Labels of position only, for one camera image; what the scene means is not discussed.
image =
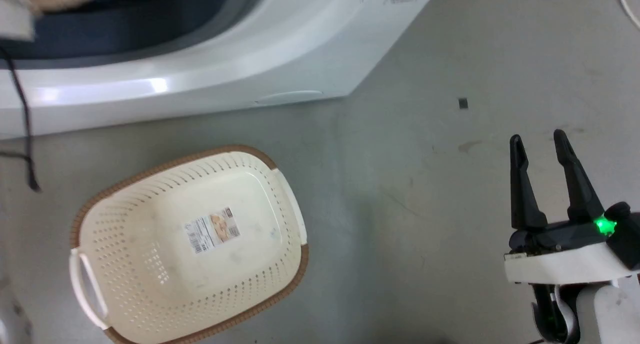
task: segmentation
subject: green light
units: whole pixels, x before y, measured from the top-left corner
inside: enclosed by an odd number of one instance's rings
[[[605,235],[613,234],[615,230],[615,221],[610,221],[606,219],[604,216],[601,216],[593,221],[596,225],[598,225],[598,230]]]

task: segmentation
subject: washing machine door opening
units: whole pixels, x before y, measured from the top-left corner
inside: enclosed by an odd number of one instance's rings
[[[21,69],[82,68],[192,47],[227,31],[260,0],[93,0],[45,13],[36,40],[0,40]]]

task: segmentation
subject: basket handle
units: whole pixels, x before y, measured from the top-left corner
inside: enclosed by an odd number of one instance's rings
[[[306,245],[306,227],[304,227],[305,225],[305,221],[302,218],[302,212],[300,211],[300,206],[298,205],[298,201],[296,200],[296,196],[293,194],[293,190],[291,189],[289,182],[287,182],[286,178],[284,177],[283,173],[281,173],[280,170],[278,170],[278,168],[274,169],[274,174],[276,175],[276,178],[278,178],[278,181],[280,182],[280,184],[282,185],[282,188],[284,189],[284,192],[286,194],[286,196],[288,197],[288,199],[291,201],[291,206],[293,207],[293,213],[296,216],[295,220],[298,222],[297,226],[300,230],[300,241],[302,242],[302,245]]]
[[[82,278],[81,264],[84,265],[84,269],[87,271],[86,273],[89,276],[89,281],[93,286],[98,303],[104,313],[103,317],[97,314],[93,305],[91,305],[91,303],[89,303],[89,299],[87,299],[87,290]],[[100,291],[100,287],[98,287],[98,280],[96,280],[96,274],[94,274],[93,269],[91,269],[89,258],[87,258],[85,253],[80,252],[78,248],[71,249],[71,256],[69,257],[69,273],[71,274],[71,286],[74,289],[73,291],[76,295],[75,297],[78,299],[78,303],[80,303],[80,307],[82,307],[84,313],[96,326],[99,326],[102,330],[107,330],[109,328],[109,325],[106,323],[106,317],[109,312],[107,310],[107,304],[102,296],[103,294]]]

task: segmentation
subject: brown basket rim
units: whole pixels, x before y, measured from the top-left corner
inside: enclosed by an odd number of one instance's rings
[[[245,145],[222,146],[220,148],[206,150],[205,152],[189,155],[186,157],[182,157],[180,159],[169,161],[166,164],[155,166],[149,170],[139,173],[138,175],[134,175],[133,177],[122,180],[121,182],[115,184],[112,187],[109,187],[108,189],[101,191],[100,193],[96,194],[93,198],[89,199],[89,201],[87,201],[87,203],[85,203],[85,205],[83,205],[83,207],[80,208],[80,210],[78,211],[78,214],[76,215],[73,221],[73,225],[71,227],[71,237],[70,237],[71,249],[78,248],[78,246],[80,246],[80,229],[82,228],[82,222],[84,221],[84,218],[89,212],[89,210],[91,210],[91,208],[103,198],[106,198],[114,194],[116,191],[119,191],[124,187],[130,186],[131,184],[134,184],[144,178],[150,177],[151,175],[154,175],[156,173],[160,173],[161,171],[168,170],[170,168],[174,168],[175,166],[182,165],[190,161],[198,160],[203,157],[222,154],[225,152],[246,152],[247,154],[251,154],[255,157],[258,157],[258,159],[261,159],[265,164],[267,164],[267,166],[271,170],[274,170],[276,168],[276,164],[274,163],[274,161],[270,157],[268,157],[265,153],[261,152],[256,148],[252,148],[251,146],[245,146]],[[193,334],[179,337],[178,339],[165,341],[158,344],[187,344],[190,342],[196,342],[196,341],[202,340],[206,337],[217,334],[223,330],[227,330],[231,326],[237,325],[249,319],[250,317],[258,314],[259,312],[262,312],[268,307],[274,305],[278,301],[281,301],[283,298],[285,298],[286,296],[288,296],[293,292],[293,290],[302,281],[302,277],[304,276],[304,273],[306,273],[306,269],[307,269],[306,267],[309,263],[309,246],[307,244],[304,244],[300,247],[300,250],[301,250],[300,265],[298,266],[297,273],[295,274],[293,279],[290,281],[290,283],[288,283],[288,285],[284,287],[284,289],[280,290],[278,293],[275,293],[274,295],[270,296],[269,298],[267,298],[265,301],[262,301],[258,305],[250,309],[247,309],[241,312],[240,314],[235,315],[225,321],[222,321],[221,323],[210,326],[209,328],[205,328],[199,332],[195,332]],[[113,327],[107,328],[104,332],[107,335],[107,337],[109,337],[116,344],[138,344],[137,342],[130,341],[127,338],[123,337]]]

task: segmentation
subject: concrete floor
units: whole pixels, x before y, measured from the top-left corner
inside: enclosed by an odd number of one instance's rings
[[[558,127],[603,205],[638,207],[639,44],[617,0],[433,0],[349,98],[40,137],[43,193],[25,187],[20,162],[0,161],[3,239],[35,342],[109,342],[67,274],[68,232],[85,200],[230,143],[281,167],[311,259],[291,296],[204,342],[537,339],[530,289],[502,270],[508,139],[522,134],[550,221],[569,204],[551,141]]]

